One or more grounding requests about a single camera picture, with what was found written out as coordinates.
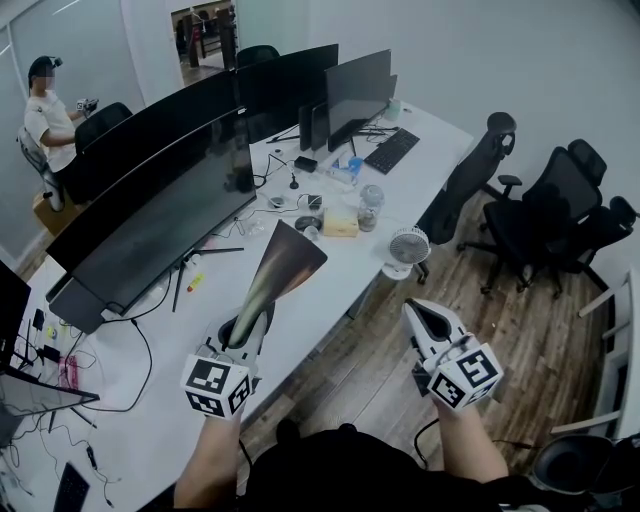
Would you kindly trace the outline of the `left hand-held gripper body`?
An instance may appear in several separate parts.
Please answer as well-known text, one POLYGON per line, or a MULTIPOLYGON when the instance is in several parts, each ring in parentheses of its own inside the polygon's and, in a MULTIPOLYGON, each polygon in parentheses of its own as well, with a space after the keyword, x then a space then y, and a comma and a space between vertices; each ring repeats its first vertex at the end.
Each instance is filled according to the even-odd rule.
POLYGON ((216 418, 234 418, 260 382, 260 349, 221 352, 201 344, 187 357, 181 387, 194 411, 216 418))

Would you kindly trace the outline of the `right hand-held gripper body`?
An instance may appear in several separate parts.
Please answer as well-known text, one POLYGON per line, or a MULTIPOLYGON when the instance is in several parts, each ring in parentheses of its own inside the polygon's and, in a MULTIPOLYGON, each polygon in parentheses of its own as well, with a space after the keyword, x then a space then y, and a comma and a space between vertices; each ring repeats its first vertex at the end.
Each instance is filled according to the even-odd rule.
POLYGON ((503 377, 491 347, 452 344, 413 369, 422 396, 431 394, 451 411, 462 411, 489 395, 503 377))

